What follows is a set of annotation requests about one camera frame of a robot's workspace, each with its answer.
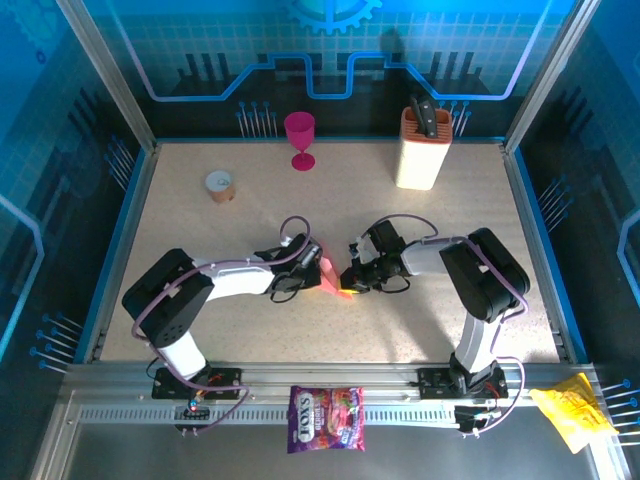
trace small cup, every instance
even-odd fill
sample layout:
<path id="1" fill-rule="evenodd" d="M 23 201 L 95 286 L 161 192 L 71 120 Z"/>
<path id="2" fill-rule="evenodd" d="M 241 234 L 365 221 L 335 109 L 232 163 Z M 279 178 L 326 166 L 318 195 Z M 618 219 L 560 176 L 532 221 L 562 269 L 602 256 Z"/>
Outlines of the small cup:
<path id="1" fill-rule="evenodd" d="M 224 170 L 216 170 L 207 175 L 205 186 L 209 195 L 216 203 L 225 203 L 233 200 L 236 196 L 236 187 L 233 184 L 231 175 Z"/>

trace pink wine glass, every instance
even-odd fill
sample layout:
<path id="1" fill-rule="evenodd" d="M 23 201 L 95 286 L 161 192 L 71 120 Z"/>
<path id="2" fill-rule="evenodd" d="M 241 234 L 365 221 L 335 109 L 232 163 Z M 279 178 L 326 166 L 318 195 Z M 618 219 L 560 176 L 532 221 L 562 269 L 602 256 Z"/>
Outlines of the pink wine glass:
<path id="1" fill-rule="evenodd" d="M 306 172 L 316 164 L 316 159 L 305 150 L 313 143 L 315 136 L 316 119 L 307 112 L 293 112 L 284 119 L 284 129 L 287 139 L 293 148 L 300 150 L 291 160 L 291 165 L 296 170 Z"/>

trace beige table surface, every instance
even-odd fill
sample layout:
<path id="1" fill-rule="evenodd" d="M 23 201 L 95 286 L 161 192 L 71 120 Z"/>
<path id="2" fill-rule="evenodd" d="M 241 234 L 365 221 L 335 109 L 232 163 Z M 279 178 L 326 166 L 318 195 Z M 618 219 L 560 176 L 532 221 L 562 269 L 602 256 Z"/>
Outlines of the beige table surface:
<path id="1" fill-rule="evenodd" d="M 278 246 L 289 215 L 311 222 L 313 235 L 334 259 L 349 265 L 347 245 L 389 213 L 428 217 L 441 235 L 491 228 L 531 278 L 531 312 L 505 326 L 496 351 L 529 362 L 557 362 L 521 224 L 495 145 L 453 145 L 434 188 L 402 190 L 393 182 L 394 142 L 316 143 L 316 167 L 295 171 L 286 143 L 165 144 L 124 275 L 102 360 L 147 360 L 130 336 L 123 293 L 167 250 L 192 257 L 246 258 Z M 204 179 L 228 170 L 236 198 L 216 205 Z M 407 241 L 427 233 L 395 220 Z M 296 234 L 302 225 L 287 230 Z M 267 296 L 237 295 L 208 302 L 191 331 L 210 360 L 237 362 L 446 362 L 462 334 L 465 310 L 447 275 L 412 279 L 399 295 L 370 293 L 347 301 L 319 290 L 276 305 Z"/>

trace candy bag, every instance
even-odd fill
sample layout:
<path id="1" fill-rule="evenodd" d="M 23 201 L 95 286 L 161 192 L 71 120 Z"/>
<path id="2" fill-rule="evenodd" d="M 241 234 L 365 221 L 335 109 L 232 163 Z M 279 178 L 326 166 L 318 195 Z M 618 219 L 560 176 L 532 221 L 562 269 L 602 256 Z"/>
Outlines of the candy bag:
<path id="1" fill-rule="evenodd" d="M 291 387 L 287 452 L 364 451 L 362 388 Z"/>

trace yellow snack bag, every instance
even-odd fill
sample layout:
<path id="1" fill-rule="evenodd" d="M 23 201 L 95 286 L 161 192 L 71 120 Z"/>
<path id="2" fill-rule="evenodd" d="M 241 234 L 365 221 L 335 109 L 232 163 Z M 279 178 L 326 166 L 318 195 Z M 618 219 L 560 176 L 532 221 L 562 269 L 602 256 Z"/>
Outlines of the yellow snack bag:
<path id="1" fill-rule="evenodd" d="M 560 433 L 571 453 L 578 453 L 598 435 L 617 435 L 600 408 L 584 373 L 550 390 L 531 390 L 540 411 Z"/>

